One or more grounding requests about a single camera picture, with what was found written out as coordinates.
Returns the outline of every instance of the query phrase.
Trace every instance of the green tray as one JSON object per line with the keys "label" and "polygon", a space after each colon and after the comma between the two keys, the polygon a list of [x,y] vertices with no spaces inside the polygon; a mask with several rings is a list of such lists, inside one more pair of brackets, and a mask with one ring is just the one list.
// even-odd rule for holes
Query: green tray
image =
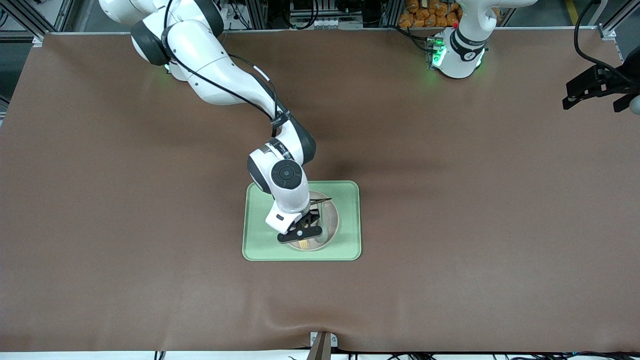
{"label": "green tray", "polygon": [[249,261],[351,261],[360,256],[360,192],[352,181],[309,181],[309,190],[332,198],[340,222],[326,246],[303,251],[280,244],[278,233],[270,228],[267,217],[273,198],[251,184],[246,190],[242,253]]}

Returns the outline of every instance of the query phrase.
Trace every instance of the brown tabletop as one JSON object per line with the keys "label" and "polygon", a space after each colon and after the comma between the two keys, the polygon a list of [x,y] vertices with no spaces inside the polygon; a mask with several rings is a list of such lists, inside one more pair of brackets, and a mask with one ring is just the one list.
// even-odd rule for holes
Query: brown tabletop
{"label": "brown tabletop", "polygon": [[[619,64],[584,31],[588,54]],[[393,31],[232,34],[360,186],[352,262],[241,254],[249,152],[128,36],[50,35],[0,129],[0,350],[640,350],[640,117],[564,111],[572,32],[496,31],[468,79]]]}

